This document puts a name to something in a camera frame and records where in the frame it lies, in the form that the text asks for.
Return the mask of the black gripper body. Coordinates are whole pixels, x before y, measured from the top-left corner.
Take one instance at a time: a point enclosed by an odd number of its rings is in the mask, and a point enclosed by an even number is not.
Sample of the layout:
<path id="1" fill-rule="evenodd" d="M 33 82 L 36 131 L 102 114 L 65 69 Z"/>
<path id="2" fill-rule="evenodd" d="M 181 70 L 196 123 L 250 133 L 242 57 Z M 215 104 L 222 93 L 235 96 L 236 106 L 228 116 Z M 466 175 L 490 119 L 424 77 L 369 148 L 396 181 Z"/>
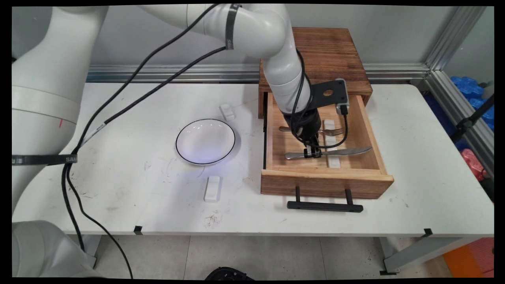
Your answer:
<path id="1" fill-rule="evenodd" d="M 308 145 L 319 149 L 318 131 L 322 124 L 318 110 L 315 108 L 305 111 L 303 116 L 301 114 L 301 112 L 295 113 L 295 115 L 283 113 L 283 117 L 289 128 L 294 126 L 295 133 L 292 134 L 292 136 L 295 137 L 298 142 L 305 146 Z"/>

